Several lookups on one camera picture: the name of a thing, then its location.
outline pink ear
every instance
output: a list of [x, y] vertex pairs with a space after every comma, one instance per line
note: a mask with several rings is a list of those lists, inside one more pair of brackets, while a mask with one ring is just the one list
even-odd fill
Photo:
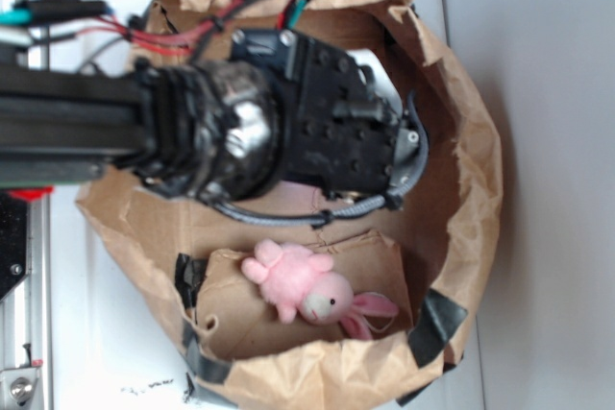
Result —
[[348, 316], [342, 317], [339, 322], [351, 338], [356, 340], [373, 339], [372, 332], [369, 331], [369, 327], [363, 316], [351, 312]]
[[333, 269], [333, 257], [326, 253], [311, 254], [307, 259], [309, 266], [319, 273], [326, 273]]
[[385, 295], [379, 293], [361, 293], [353, 301], [353, 311], [364, 316], [395, 317], [400, 308]]
[[282, 257], [283, 250], [271, 239], [261, 240], [254, 247], [254, 256], [265, 266], [273, 266]]

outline stuffed animal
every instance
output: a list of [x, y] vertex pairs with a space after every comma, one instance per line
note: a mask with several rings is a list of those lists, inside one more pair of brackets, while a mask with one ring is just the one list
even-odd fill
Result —
[[270, 239], [259, 242], [255, 256], [241, 263], [244, 276], [259, 285], [267, 302], [275, 304], [283, 324], [290, 324], [299, 311], [311, 324], [340, 322], [351, 337], [372, 339], [372, 327], [364, 316], [394, 318], [399, 308], [380, 294], [355, 296], [350, 282], [332, 268], [329, 254], [297, 244], [278, 245]]

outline bunny ear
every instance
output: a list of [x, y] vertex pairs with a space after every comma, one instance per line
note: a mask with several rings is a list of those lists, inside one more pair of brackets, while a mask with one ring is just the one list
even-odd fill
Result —
[[351, 338], [356, 340], [373, 339], [372, 332], [369, 331], [369, 326], [363, 316], [351, 312], [348, 316], [342, 317], [339, 322]]
[[385, 295], [369, 292], [355, 296], [353, 311], [363, 316], [395, 317], [399, 314], [400, 308]]

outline metal frame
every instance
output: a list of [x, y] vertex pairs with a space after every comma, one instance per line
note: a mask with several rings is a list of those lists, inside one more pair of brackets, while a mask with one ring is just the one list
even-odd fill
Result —
[[[0, 10], [9, 9], [12, 2], [14, 0], [0, 0]], [[46, 68], [48, 62], [48, 51], [38, 49], [22, 64]], [[17, 405], [10, 396], [11, 387], [17, 378], [25, 377], [34, 386], [25, 405], [17, 407], [51, 410], [49, 200], [33, 203], [29, 211], [28, 276], [0, 303], [0, 404], [7, 409]]]

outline black cable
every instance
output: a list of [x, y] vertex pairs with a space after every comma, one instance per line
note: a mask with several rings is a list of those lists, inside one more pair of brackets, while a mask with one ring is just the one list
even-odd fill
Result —
[[55, 36], [45, 36], [35, 39], [35, 46], [51, 45], [52, 43], [64, 42], [66, 40], [72, 40], [77, 36], [76, 33], [66, 33]]
[[419, 148], [415, 154], [414, 168], [407, 175], [407, 178], [398, 186], [390, 187], [383, 194], [377, 194], [362, 201], [357, 202], [354, 205], [349, 205], [338, 210], [321, 210], [313, 215], [270, 215], [265, 213], [258, 213], [245, 208], [238, 207], [229, 202], [219, 202], [211, 205], [216, 211], [233, 218], [241, 223], [256, 226], [275, 226], [275, 227], [287, 227], [287, 226], [304, 226], [309, 225], [313, 228], [322, 228], [333, 220], [354, 220], [362, 216], [371, 213], [379, 208], [383, 208], [390, 203], [395, 203], [403, 200], [405, 194], [412, 189], [419, 181], [425, 171], [425, 167], [429, 157], [429, 139], [425, 127], [421, 124], [418, 114], [416, 113], [416, 107], [414, 106], [415, 92], [411, 91], [407, 96], [407, 115], [415, 127], [415, 130], [419, 134]]
[[123, 36], [114, 37], [111, 40], [103, 43], [100, 47], [98, 47], [96, 50], [94, 50], [94, 52], [92, 52], [92, 54], [89, 57], [87, 57], [84, 60], [84, 62], [81, 63], [81, 65], [77, 68], [75, 73], [76, 74], [81, 74], [82, 72], [84, 72], [84, 69], [86, 69], [86, 67], [88, 67], [89, 65], [93, 64], [94, 60], [96, 60], [99, 56], [101, 56], [103, 53], [105, 53], [107, 50], [109, 50], [117, 42], [120, 42], [120, 41], [124, 40], [124, 38], [125, 37], [123, 37]]

